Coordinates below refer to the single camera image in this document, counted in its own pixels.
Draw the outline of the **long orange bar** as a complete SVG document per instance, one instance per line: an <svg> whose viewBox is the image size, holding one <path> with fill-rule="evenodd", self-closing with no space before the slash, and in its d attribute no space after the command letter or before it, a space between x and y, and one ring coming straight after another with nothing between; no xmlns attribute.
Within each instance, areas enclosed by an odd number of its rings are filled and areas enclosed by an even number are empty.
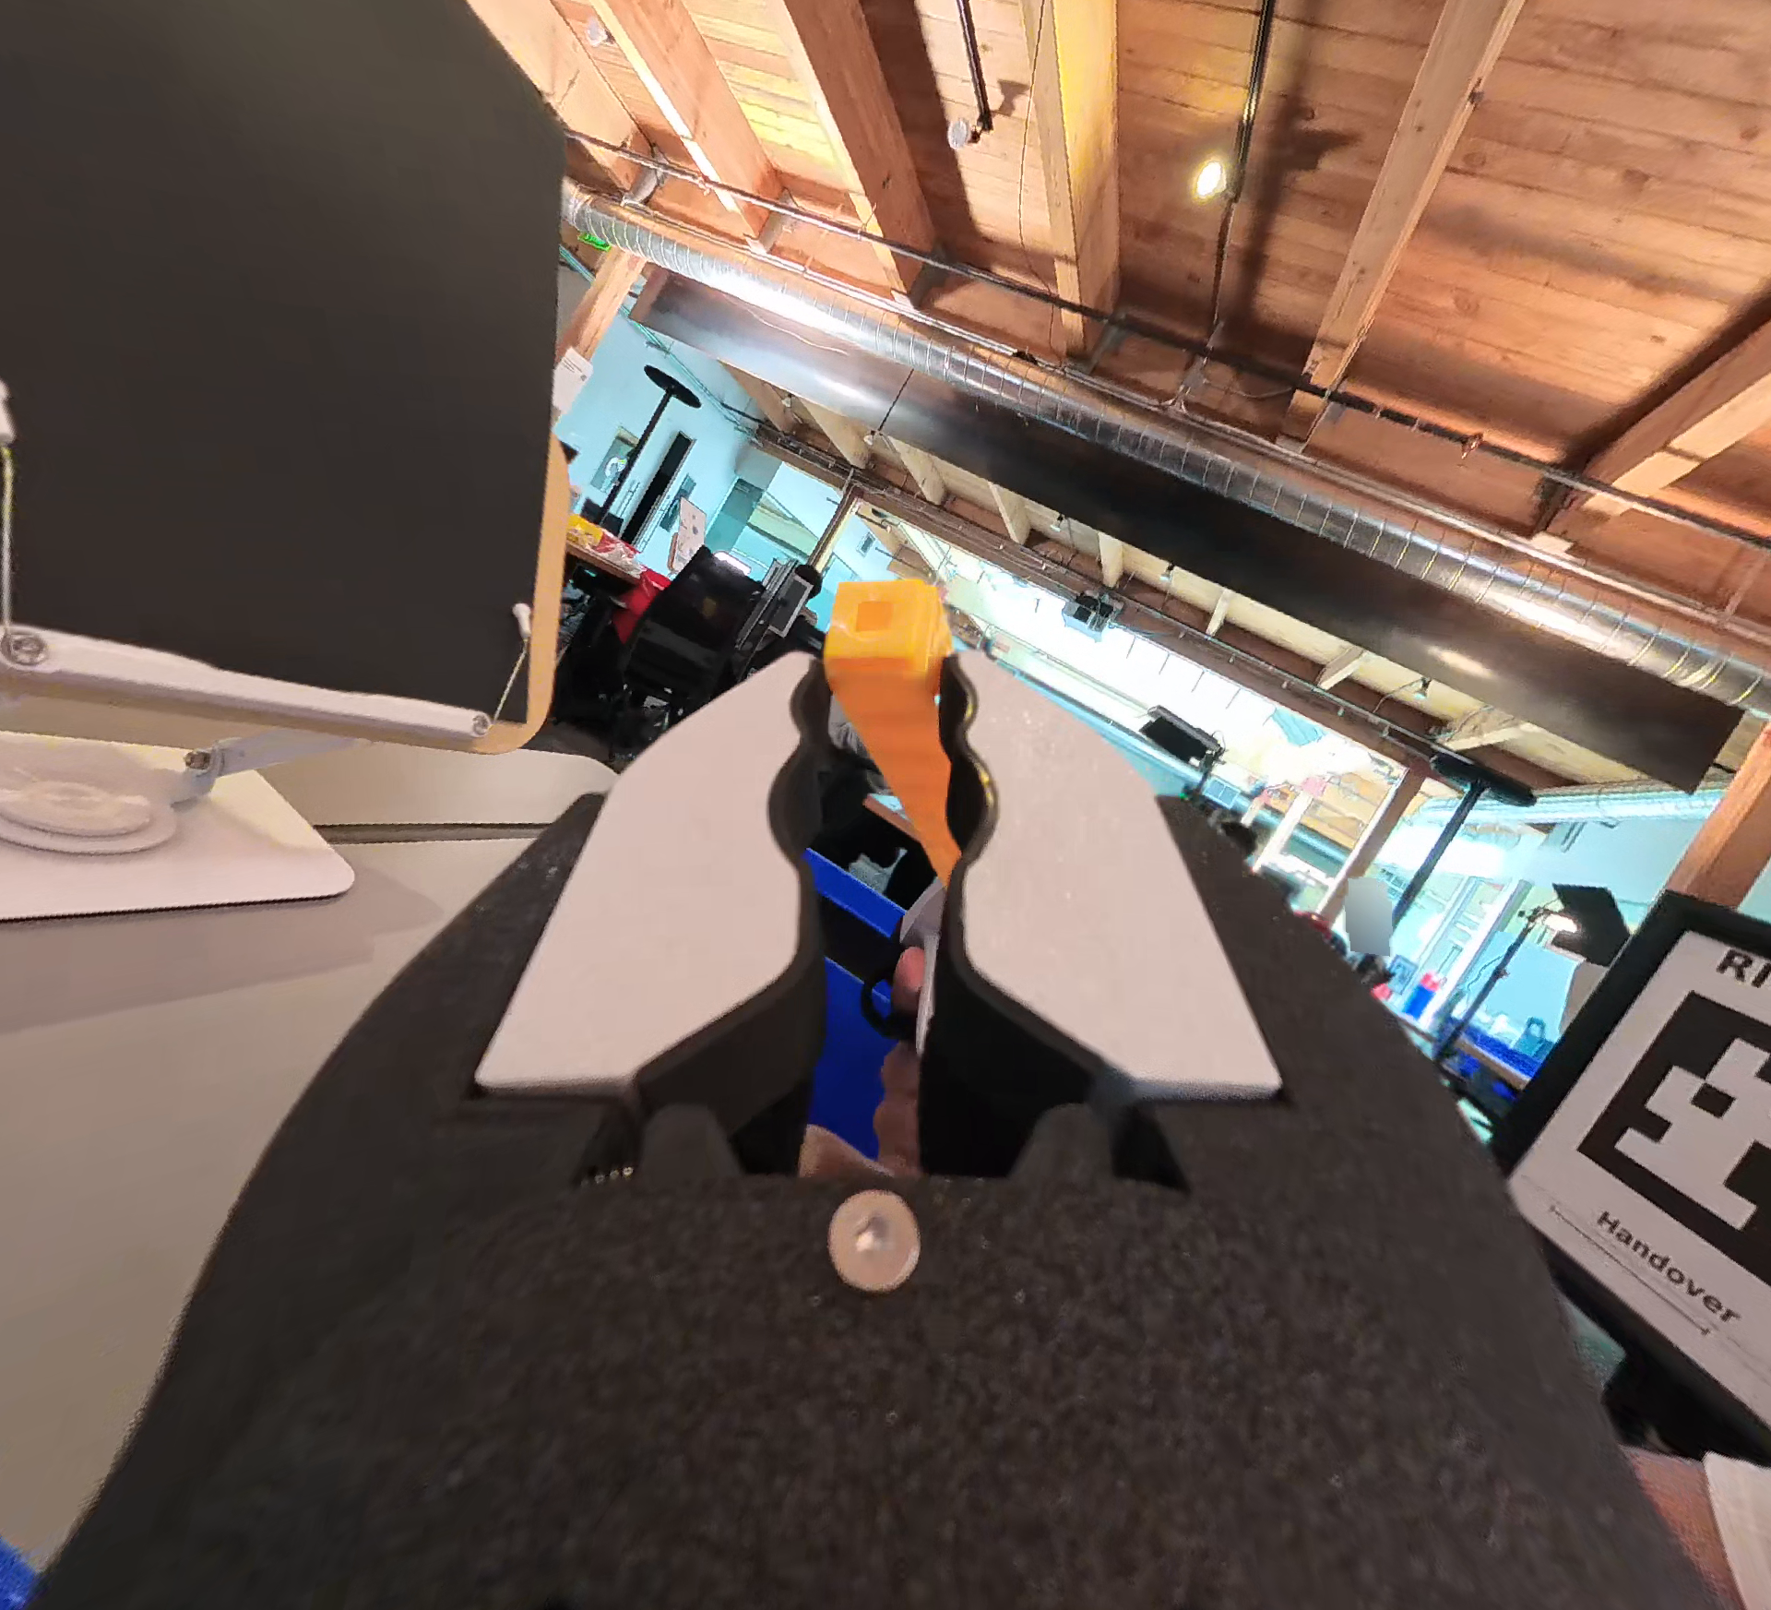
<svg viewBox="0 0 1771 1610"><path fill-rule="evenodd" d="M953 755L943 747L943 679L953 626L938 582L852 580L823 630L823 685L916 831L930 871L953 885L959 846L947 822Z"/></svg>

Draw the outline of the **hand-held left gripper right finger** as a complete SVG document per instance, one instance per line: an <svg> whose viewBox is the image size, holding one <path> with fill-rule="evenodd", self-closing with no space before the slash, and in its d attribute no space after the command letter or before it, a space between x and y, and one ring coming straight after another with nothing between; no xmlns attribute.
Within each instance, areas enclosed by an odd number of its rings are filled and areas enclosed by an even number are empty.
<svg viewBox="0 0 1771 1610"><path fill-rule="evenodd" d="M930 971L930 1171L1004 1175L1064 1105L1117 1145L1161 1105L1277 1102L1156 791L975 649L947 665L943 740L959 860Z"/></svg>

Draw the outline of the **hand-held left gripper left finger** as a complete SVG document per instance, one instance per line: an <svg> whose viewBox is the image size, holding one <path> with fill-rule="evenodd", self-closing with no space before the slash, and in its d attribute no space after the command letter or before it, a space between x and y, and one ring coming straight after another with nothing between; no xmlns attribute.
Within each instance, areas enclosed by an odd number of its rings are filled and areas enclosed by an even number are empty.
<svg viewBox="0 0 1771 1610"><path fill-rule="evenodd" d="M604 793L477 1061L501 1099L786 1099L823 1037L807 864L831 748L786 656L663 727Z"/></svg>

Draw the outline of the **black tripod stand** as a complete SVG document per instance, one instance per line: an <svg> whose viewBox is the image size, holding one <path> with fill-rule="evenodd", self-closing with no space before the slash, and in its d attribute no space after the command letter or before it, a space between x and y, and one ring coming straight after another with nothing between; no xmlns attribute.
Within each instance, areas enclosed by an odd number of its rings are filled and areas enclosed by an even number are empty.
<svg viewBox="0 0 1771 1610"><path fill-rule="evenodd" d="M1509 1114L1628 939L1606 885L1549 885L1503 932L1436 1037L1441 1075L1478 1114Z"/></svg>

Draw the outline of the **person's right hand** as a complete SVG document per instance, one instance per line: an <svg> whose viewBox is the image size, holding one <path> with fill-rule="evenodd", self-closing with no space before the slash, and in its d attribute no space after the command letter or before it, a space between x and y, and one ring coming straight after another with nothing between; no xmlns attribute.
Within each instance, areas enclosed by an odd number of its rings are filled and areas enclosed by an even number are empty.
<svg viewBox="0 0 1771 1610"><path fill-rule="evenodd" d="M923 1050L909 1026L923 1016L924 951L904 944L889 978L889 1050L878 1057L877 1157L857 1153L823 1127L807 1127L799 1175L923 1175Z"/></svg>

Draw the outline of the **black rectangular duct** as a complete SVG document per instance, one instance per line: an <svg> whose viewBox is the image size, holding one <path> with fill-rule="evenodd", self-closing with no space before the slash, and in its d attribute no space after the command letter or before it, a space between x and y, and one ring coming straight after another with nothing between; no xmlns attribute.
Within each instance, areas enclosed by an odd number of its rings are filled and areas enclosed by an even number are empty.
<svg viewBox="0 0 1771 1610"><path fill-rule="evenodd" d="M1478 558L1423 580L1400 553L1445 553L1441 536L998 352L676 271L636 320L1634 774L1696 791L1736 718L1767 712L1767 665L1623 604L1560 611Z"/></svg>

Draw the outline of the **blue bin with marker label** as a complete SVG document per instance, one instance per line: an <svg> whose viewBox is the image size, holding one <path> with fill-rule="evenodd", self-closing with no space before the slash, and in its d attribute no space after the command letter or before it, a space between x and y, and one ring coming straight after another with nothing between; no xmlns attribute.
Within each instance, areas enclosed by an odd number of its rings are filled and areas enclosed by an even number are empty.
<svg viewBox="0 0 1771 1610"><path fill-rule="evenodd" d="M898 961L904 951L904 913L819 849L807 849L807 864L823 939L823 1045L814 1061L812 1127L877 1164L877 1114L883 1099L878 1068L889 1045L909 1037L909 1023L889 996Z"/></svg>

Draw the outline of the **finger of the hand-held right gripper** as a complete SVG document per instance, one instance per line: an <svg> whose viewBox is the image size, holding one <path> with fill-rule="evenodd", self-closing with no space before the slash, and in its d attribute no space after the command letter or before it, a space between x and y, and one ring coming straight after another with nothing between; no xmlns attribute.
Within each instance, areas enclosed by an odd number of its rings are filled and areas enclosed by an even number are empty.
<svg viewBox="0 0 1771 1610"><path fill-rule="evenodd" d="M923 951L923 996L909 1045L924 1045L938 1016L938 967L943 967L947 885L924 885L904 913L904 951Z"/></svg>

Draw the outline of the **wood edged black board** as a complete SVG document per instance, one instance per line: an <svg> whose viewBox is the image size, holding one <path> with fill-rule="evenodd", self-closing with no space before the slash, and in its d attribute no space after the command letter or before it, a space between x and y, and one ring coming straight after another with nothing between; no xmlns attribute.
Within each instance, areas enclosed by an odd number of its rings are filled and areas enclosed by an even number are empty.
<svg viewBox="0 0 1771 1610"><path fill-rule="evenodd" d="M468 0L5 0L5 699L526 747L556 206Z"/></svg>

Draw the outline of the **black office chair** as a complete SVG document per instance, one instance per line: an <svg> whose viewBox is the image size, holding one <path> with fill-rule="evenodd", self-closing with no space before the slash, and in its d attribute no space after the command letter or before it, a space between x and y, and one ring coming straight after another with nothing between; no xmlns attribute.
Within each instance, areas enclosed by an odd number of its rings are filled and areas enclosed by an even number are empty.
<svg viewBox="0 0 1771 1610"><path fill-rule="evenodd" d="M819 587L823 572L807 558L779 558L756 580L733 553L699 548L624 641L608 712L613 755L648 748L774 659L814 656L823 643L812 620Z"/></svg>

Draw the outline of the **black framed marker sign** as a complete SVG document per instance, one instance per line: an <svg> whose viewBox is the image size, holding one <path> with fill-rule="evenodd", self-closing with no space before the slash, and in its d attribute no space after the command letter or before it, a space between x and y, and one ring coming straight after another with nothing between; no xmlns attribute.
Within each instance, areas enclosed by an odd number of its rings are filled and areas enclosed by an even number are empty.
<svg viewBox="0 0 1771 1610"><path fill-rule="evenodd" d="M1488 1153L1553 1289L1623 1353L1610 1413L1674 1454L1767 1462L1767 921L1666 891Z"/></svg>

